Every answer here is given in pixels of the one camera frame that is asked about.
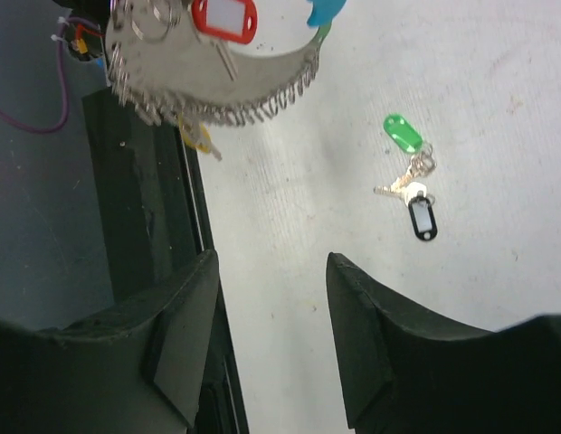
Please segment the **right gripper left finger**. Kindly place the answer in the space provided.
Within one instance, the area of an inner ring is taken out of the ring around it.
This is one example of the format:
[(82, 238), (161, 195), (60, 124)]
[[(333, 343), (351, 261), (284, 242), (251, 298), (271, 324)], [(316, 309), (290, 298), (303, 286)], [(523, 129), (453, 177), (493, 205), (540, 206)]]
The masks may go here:
[(184, 433), (219, 287), (208, 250), (164, 284), (63, 329), (0, 320), (0, 433)]

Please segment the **large keyring blue handle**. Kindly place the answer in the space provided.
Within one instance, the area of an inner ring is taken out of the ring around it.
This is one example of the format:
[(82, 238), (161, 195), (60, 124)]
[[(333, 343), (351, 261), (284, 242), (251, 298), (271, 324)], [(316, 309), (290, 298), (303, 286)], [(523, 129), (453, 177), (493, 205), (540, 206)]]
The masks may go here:
[(105, 33), (111, 89), (149, 125), (177, 125), (183, 114), (207, 124), (243, 127), (263, 122), (302, 96), (319, 71), (333, 18), (343, 7), (309, 2), (311, 38), (296, 50), (264, 56), (229, 42), (238, 68), (232, 81), (212, 46), (200, 43), (193, 1), (112, 1)]

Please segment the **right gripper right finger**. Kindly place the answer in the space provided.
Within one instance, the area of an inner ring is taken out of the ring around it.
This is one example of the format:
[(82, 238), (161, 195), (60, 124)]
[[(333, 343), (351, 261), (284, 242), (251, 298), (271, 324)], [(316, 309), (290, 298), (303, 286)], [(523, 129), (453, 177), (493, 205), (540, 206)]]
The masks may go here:
[(442, 316), (328, 255), (347, 425), (357, 433), (561, 433), (561, 315), (498, 332)]

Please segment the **red tag key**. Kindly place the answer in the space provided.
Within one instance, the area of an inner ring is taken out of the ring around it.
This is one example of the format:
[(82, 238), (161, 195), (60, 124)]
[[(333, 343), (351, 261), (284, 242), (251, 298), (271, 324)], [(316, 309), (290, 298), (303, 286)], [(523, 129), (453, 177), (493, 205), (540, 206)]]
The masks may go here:
[(238, 68), (228, 43), (247, 45), (253, 40), (256, 4), (252, 0), (195, 0), (189, 10), (199, 42), (216, 49), (229, 78), (237, 80)]

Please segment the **green tag key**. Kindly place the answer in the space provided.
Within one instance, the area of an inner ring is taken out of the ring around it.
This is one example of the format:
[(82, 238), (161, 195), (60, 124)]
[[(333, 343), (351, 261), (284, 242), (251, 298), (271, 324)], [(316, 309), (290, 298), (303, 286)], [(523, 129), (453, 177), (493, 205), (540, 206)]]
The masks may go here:
[(384, 131), (395, 144), (410, 156), (410, 165), (423, 176), (436, 168), (433, 145), (400, 114), (389, 114), (383, 122)]

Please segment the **black tag key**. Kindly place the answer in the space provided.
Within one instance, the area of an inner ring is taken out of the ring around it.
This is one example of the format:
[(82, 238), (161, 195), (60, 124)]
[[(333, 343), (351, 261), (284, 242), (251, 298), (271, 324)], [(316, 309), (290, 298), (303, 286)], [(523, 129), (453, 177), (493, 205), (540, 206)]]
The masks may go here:
[(414, 175), (402, 175), (390, 185), (376, 186), (374, 193), (399, 199), (409, 212), (415, 237), (424, 242), (433, 241), (438, 235), (433, 212), (435, 198), (425, 184), (414, 178)]

